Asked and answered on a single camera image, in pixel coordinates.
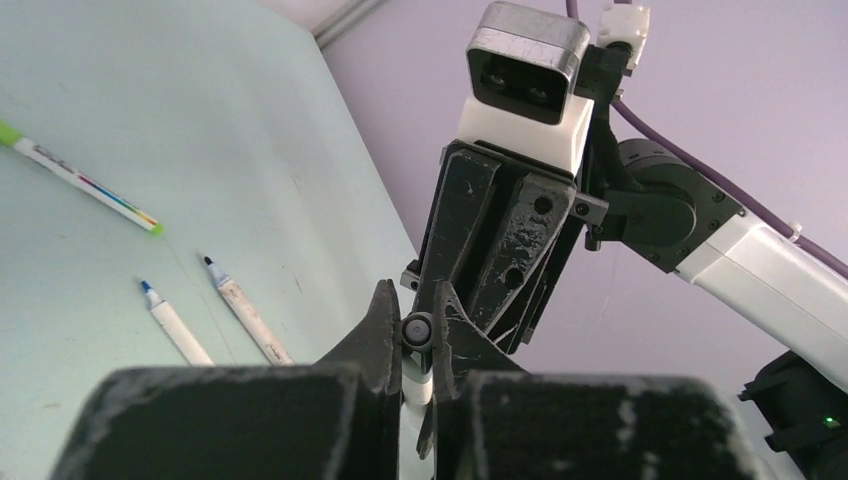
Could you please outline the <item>grey pen cap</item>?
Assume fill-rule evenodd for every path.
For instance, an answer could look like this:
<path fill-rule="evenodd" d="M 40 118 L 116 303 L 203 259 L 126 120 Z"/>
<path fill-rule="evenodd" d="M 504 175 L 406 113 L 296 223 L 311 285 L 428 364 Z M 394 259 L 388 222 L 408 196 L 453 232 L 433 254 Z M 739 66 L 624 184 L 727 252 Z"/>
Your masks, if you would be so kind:
<path fill-rule="evenodd" d="M 426 312 L 415 312 L 401 322 L 403 346 L 410 351 L 427 354 L 432 350 L 433 320 Z"/>

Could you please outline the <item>light blue marker body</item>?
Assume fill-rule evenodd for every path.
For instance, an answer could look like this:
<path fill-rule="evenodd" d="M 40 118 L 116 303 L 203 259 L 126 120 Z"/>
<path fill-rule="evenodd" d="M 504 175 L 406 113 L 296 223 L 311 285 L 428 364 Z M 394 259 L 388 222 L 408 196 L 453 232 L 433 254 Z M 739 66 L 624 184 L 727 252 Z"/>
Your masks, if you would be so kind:
<path fill-rule="evenodd" d="M 148 311 L 168 336 L 182 357 L 192 366 L 214 366 L 215 363 L 188 329 L 176 310 L 147 281 L 140 281 Z"/>

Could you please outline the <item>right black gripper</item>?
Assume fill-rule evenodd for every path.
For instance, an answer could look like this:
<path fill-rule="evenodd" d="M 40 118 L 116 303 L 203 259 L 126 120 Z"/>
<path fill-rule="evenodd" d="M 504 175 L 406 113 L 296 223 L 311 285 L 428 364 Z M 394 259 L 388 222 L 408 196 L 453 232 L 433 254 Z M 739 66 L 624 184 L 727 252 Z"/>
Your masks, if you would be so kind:
<path fill-rule="evenodd" d="M 412 309 L 434 312 L 447 281 L 471 322 L 513 354 L 532 337 L 581 230 L 600 224 L 608 204 L 572 174 L 485 142 L 451 142 L 440 165 L 419 256 L 402 274 Z"/>

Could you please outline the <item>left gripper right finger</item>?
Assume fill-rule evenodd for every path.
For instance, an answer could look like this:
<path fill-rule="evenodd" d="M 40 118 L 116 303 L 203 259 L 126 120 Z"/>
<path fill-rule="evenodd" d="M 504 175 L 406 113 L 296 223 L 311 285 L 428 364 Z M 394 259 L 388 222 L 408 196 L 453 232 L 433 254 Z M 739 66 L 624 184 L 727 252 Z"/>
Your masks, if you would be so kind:
<path fill-rule="evenodd" d="M 468 318 L 433 304 L 438 479 L 758 479 L 728 399 L 689 377 L 532 374 Z"/>

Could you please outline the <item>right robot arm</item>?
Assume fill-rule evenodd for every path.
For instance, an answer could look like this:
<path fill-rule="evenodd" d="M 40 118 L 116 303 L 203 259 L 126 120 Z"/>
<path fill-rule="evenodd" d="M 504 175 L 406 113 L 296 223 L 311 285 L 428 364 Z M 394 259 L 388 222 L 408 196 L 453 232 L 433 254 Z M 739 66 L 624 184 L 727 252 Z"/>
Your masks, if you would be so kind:
<path fill-rule="evenodd" d="M 585 234 L 784 344 L 740 399 L 804 478 L 845 478 L 846 278 L 679 156 L 615 139 L 609 106 L 631 54 L 622 41 L 468 48 L 473 94 L 408 267 L 414 313 L 437 330 L 420 451 L 435 451 L 441 478 L 763 477 L 734 412 L 700 382 L 532 375 L 512 362 Z"/>

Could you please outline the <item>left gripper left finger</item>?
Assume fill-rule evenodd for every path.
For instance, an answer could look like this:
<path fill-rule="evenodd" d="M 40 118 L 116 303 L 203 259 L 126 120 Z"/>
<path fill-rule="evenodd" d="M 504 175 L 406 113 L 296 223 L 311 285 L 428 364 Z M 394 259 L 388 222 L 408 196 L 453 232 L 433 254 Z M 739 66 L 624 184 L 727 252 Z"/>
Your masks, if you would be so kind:
<path fill-rule="evenodd" d="M 400 307 L 378 282 L 363 319 L 310 365 L 146 367 L 92 391 L 55 479 L 395 479 Z"/>

